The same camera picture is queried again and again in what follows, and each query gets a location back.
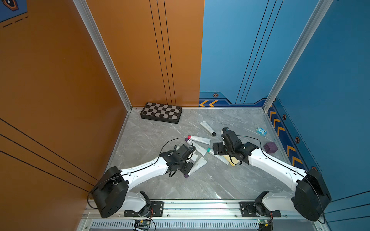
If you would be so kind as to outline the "white toothpaste tube purple cap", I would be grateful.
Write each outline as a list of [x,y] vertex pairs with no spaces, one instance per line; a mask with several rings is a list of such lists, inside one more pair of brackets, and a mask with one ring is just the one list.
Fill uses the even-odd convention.
[[205,166],[207,164],[207,161],[201,157],[194,165],[193,167],[191,168],[190,172],[188,174],[185,174],[184,177],[185,178],[189,178],[191,175],[193,175],[196,171],[198,171],[199,169],[201,169],[203,166]]

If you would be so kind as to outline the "yellow cleaning cloth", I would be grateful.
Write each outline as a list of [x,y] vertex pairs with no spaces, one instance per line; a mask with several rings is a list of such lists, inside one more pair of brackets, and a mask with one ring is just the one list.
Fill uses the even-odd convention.
[[220,156],[220,158],[227,165],[235,166],[240,164],[239,160],[235,157],[230,157],[229,155]]

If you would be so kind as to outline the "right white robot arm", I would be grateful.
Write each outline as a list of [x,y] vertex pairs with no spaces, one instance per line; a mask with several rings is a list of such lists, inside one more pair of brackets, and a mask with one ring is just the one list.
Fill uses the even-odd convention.
[[245,163],[257,167],[290,188],[286,193],[260,193],[251,206],[244,208],[247,214],[270,217],[275,211],[295,211],[310,221],[325,223],[324,210],[331,202],[331,195],[317,170],[306,171],[289,165],[253,143],[242,143],[237,136],[224,136],[222,142],[215,142],[213,154],[235,158],[240,165]]

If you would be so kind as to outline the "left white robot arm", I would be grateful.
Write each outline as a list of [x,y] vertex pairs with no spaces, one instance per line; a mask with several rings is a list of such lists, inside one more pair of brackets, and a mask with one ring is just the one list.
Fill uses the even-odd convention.
[[132,211],[139,216],[151,214],[152,202],[147,194],[144,191],[133,193],[131,190],[152,178],[166,174],[170,178],[177,172],[188,176],[194,166],[189,159],[195,150],[193,145],[183,144],[136,167],[109,168],[90,192],[101,218],[108,218],[121,210]]

